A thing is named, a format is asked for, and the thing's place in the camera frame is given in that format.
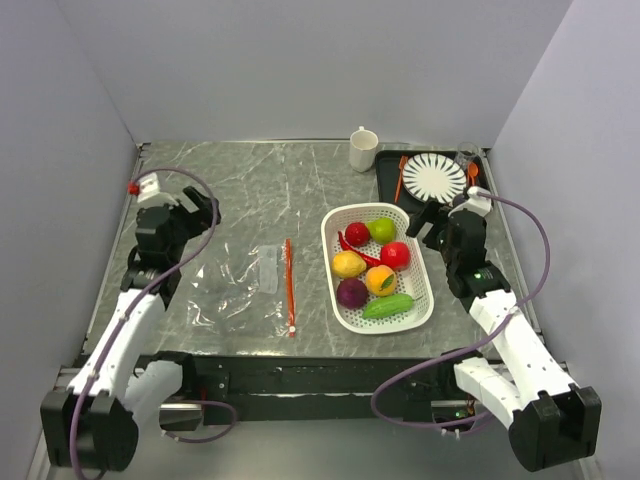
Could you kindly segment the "orange fruit with leaf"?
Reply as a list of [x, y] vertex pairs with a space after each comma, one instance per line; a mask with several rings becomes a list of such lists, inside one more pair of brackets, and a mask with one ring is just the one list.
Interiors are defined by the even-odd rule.
[[386, 265], [372, 267], [365, 275], [365, 286], [376, 297], [389, 296], [397, 286], [396, 272]]

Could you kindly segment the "yellow lemon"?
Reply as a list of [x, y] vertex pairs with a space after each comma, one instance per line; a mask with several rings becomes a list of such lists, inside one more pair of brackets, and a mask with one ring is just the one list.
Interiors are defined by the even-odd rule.
[[365, 260], [350, 250], [337, 253], [331, 262], [331, 271], [341, 279], [358, 277], [367, 268]]

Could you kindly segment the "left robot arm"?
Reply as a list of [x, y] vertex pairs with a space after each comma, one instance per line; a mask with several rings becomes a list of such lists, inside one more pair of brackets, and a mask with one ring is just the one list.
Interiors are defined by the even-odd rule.
[[140, 375], [134, 369], [154, 322], [168, 309], [187, 263], [186, 244], [209, 240], [220, 223], [219, 203], [194, 187], [178, 200], [138, 211], [136, 244], [127, 260], [111, 320], [89, 359], [62, 390], [46, 394], [40, 414], [52, 465], [78, 472], [121, 472], [131, 463], [144, 427], [159, 419], [162, 403], [184, 402], [198, 390], [189, 354], [156, 355]]

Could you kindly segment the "purple onion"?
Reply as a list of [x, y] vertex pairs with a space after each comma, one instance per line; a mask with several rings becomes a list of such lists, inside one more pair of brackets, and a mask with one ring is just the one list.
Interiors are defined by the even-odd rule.
[[337, 303], [347, 309], [363, 307], [368, 300], [369, 291], [366, 285], [357, 278], [346, 278], [340, 282], [336, 290]]

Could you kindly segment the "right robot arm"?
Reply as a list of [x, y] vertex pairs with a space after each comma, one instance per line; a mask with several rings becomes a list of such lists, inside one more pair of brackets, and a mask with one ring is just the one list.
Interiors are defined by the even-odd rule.
[[486, 198], [455, 208], [434, 200], [411, 217], [407, 234], [431, 226], [423, 242], [441, 254], [452, 294], [490, 338], [508, 375], [497, 373], [478, 347], [458, 356], [437, 375], [449, 398], [478, 399], [507, 429], [511, 448], [528, 471], [595, 453], [602, 402], [554, 360], [527, 321], [506, 277], [486, 257]]

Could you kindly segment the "clear zip top bag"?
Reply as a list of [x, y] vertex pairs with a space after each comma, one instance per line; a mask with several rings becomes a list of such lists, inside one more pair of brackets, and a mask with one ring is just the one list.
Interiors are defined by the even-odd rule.
[[222, 253], [195, 270], [187, 295], [189, 324], [216, 335], [258, 339], [296, 335], [295, 300], [286, 243]]

